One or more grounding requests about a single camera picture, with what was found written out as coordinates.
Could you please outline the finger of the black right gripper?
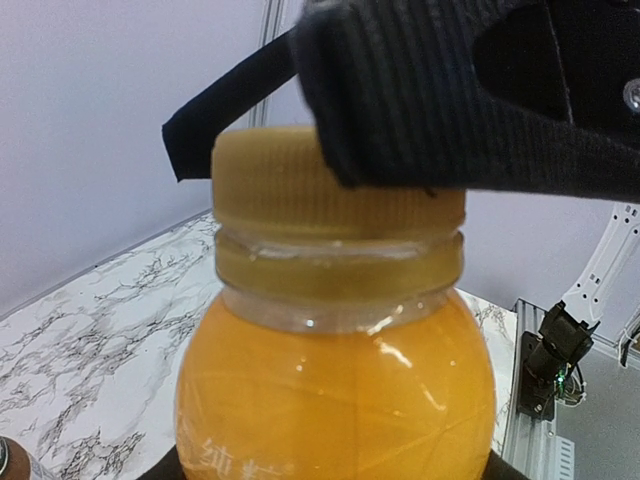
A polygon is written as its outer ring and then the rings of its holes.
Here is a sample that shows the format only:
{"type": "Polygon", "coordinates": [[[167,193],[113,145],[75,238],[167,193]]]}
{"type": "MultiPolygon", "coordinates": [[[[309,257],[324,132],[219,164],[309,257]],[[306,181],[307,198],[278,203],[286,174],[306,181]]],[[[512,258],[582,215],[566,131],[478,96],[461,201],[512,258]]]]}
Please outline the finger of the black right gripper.
{"type": "Polygon", "coordinates": [[[290,48],[349,187],[635,202],[635,1],[310,1],[290,48]]]}
{"type": "Polygon", "coordinates": [[[176,179],[209,179],[217,137],[295,74],[289,36],[282,34],[178,109],[161,129],[176,179]]]}

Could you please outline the orange object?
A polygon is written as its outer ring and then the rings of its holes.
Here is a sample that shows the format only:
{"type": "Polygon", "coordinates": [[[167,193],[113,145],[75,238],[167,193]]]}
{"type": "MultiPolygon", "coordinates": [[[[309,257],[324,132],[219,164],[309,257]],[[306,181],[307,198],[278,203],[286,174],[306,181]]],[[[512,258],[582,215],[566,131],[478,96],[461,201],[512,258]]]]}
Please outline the orange object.
{"type": "Polygon", "coordinates": [[[176,392],[189,479],[478,479],[494,379],[463,238],[216,236],[223,289],[176,392]]]}

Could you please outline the yellow juice bottle cap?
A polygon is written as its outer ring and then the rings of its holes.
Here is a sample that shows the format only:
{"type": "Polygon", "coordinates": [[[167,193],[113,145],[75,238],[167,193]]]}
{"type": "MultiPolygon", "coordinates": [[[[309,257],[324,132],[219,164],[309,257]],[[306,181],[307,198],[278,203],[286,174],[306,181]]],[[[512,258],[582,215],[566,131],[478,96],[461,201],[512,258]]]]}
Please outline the yellow juice bottle cap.
{"type": "Polygon", "coordinates": [[[215,218],[264,238],[448,236],[465,219],[462,191],[340,185],[311,126],[225,132],[211,173],[215,218]]]}

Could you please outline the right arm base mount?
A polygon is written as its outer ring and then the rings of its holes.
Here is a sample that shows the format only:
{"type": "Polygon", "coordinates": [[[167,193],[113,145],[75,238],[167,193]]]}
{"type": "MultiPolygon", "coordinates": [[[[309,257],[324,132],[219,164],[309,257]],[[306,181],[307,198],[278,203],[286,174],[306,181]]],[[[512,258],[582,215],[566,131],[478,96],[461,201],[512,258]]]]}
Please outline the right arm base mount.
{"type": "Polygon", "coordinates": [[[536,333],[522,334],[517,412],[542,421],[555,418],[555,402],[566,394],[579,362],[593,347],[596,329],[576,320],[561,300],[544,314],[536,333]]]}

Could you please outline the coffee bottle white label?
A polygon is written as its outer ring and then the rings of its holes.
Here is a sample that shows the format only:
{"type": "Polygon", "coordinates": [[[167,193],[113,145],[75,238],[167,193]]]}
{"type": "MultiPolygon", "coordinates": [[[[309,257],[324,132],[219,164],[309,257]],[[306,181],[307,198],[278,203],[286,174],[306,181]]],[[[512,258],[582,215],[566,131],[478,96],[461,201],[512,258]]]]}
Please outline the coffee bottle white label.
{"type": "Polygon", "coordinates": [[[1,480],[46,480],[54,476],[21,445],[1,437],[1,480]]]}

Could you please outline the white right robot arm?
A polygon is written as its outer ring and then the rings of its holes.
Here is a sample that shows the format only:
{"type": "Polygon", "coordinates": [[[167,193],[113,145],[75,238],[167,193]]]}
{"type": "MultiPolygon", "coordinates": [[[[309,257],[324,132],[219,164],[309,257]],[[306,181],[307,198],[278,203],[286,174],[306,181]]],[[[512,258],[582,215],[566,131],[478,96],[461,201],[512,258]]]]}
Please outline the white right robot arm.
{"type": "Polygon", "coordinates": [[[462,187],[618,202],[564,295],[598,320],[639,243],[635,1],[309,1],[297,23],[162,128],[180,180],[292,78],[348,187],[462,187]]]}

